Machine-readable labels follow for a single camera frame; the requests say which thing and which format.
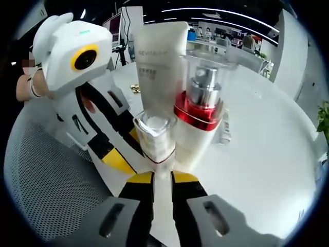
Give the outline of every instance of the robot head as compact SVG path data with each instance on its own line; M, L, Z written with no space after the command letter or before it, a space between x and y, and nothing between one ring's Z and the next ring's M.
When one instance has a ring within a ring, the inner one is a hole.
M38 31L33 42L48 88L59 96L104 74L112 54L112 35L107 29L83 21L69 22L65 15L51 16L50 22L43 23L46 28L40 27L46 35Z

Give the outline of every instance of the robot camera eye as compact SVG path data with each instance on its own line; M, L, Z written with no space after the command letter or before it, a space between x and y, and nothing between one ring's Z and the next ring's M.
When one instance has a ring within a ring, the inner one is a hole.
M71 66L74 70L83 70L90 67L97 57L97 46L89 45L81 48L72 57Z

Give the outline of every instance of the yellow ring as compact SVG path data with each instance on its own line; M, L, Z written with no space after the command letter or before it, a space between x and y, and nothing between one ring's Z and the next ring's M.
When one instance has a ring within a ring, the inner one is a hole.
M88 51L88 50L94 50L96 52L96 57L98 55L98 46L93 44L93 45L86 45L82 48L80 48L75 54L74 56L71 58L71 68L75 71L80 71L80 69L77 69L75 67L75 62L76 60L78 59L78 57L83 54L85 51Z

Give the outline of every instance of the white robot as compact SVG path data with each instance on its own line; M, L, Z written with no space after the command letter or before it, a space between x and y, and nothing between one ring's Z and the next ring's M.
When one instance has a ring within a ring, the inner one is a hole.
M104 27L72 20L72 13L49 17L35 34L33 56L54 94L54 108L67 135L83 150L88 145L104 163L117 168L127 165L90 117L81 97L94 103L113 129L143 155L129 104L106 69L112 35Z

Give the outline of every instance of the white round table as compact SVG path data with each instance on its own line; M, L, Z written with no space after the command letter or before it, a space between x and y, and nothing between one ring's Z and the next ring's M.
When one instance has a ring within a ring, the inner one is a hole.
M112 73L136 116L142 111L142 103L140 94L130 90L130 85L138 84L135 63ZM241 211L249 227L284 239L314 196L314 167L319 159L314 140L318 133L301 108L259 74L239 66L228 84L226 107L232 141L225 146L211 145L202 165L192 173L209 195L217 194ZM110 135L114 144L120 138ZM142 158L130 152L128 145L118 144L118 149L128 161L140 163L138 172L149 170L143 168ZM129 176L92 158L105 184L117 196ZM167 246L179 246L176 230L172 229L174 222L168 219L172 209L164 203L169 193L166 191L154 203L150 233Z

